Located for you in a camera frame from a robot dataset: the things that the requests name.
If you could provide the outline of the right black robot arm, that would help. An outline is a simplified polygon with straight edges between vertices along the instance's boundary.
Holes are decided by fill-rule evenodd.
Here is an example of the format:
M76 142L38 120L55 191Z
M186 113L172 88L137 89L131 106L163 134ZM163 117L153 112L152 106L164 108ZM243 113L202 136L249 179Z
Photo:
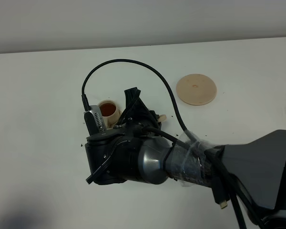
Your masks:
M241 209L262 229L286 229L286 130L276 130L251 143L215 146L185 130L173 137L141 101L140 91L125 91L126 109L117 124L105 126L100 107L82 96L89 132L85 149L89 184L127 180L161 184L171 178L212 190L221 208L233 205L240 228Z

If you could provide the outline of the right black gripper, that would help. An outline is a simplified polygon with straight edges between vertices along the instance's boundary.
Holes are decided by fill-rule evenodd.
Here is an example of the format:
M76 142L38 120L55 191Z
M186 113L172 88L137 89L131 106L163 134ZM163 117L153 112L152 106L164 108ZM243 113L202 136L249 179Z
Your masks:
M122 112L114 128L124 128L126 135L134 137L154 137L159 134L144 130L145 127L152 127L160 130L161 124L158 122L159 115L154 110L149 110L140 99L141 91L134 87L124 91L126 108Z

